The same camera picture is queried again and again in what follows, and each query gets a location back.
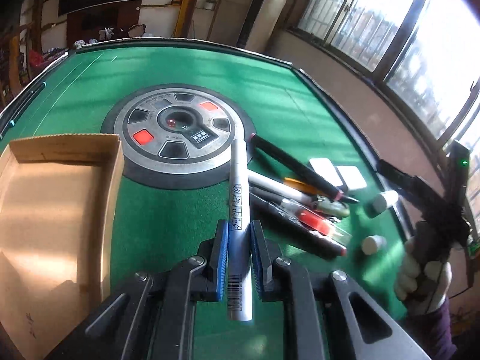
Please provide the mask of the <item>right gloved hand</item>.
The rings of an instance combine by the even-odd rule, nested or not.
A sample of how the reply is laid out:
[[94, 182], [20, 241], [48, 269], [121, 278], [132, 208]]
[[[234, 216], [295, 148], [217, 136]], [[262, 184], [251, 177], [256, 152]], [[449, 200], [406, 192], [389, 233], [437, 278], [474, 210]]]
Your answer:
[[448, 260], [420, 262], [434, 231], [425, 221], [416, 223], [416, 235], [404, 244], [404, 256], [394, 281], [394, 294], [408, 314], [418, 316], [438, 311], [448, 298], [452, 266]]

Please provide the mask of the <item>purple sleeve forearm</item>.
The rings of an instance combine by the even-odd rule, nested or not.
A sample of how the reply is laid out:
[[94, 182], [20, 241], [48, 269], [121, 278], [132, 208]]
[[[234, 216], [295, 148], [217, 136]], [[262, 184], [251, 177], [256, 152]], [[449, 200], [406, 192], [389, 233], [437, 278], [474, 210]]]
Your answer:
[[448, 299], [429, 314], [409, 314], [403, 325], [431, 359], [453, 359], [457, 347], [452, 342]]

